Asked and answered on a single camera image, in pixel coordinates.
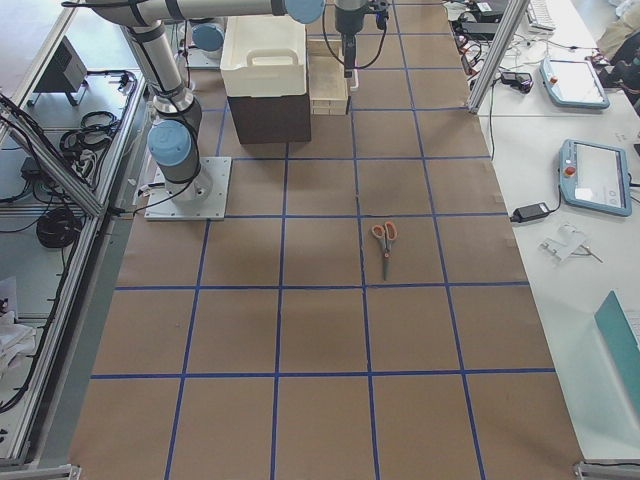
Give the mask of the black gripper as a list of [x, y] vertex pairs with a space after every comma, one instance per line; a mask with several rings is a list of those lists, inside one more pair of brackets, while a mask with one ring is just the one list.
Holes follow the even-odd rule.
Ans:
[[344, 78], [351, 78], [356, 69], [356, 34], [364, 24], [368, 11], [367, 0], [335, 0], [335, 29], [342, 34]]

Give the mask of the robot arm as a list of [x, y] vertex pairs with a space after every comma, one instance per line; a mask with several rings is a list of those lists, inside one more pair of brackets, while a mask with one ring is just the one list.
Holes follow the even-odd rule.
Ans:
[[206, 196], [210, 182], [201, 173], [197, 148], [201, 107], [173, 59], [164, 22], [272, 15], [310, 24], [323, 17], [326, 10], [323, 1], [86, 1], [83, 5], [120, 26], [127, 35], [134, 58], [150, 83], [153, 106], [161, 119], [149, 136], [161, 137], [172, 126], [174, 135], [187, 141], [185, 147], [170, 154], [179, 158], [175, 165], [158, 153], [153, 155], [164, 175], [168, 199], [180, 203]]

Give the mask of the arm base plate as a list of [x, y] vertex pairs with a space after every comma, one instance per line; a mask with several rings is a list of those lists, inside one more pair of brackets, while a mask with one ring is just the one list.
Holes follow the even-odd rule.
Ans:
[[155, 166], [154, 183], [161, 183], [150, 191], [151, 206], [144, 210], [150, 221], [223, 220], [226, 213], [232, 159], [230, 157], [201, 157], [199, 175], [180, 195], [169, 197], [182, 186], [166, 183], [163, 173]]

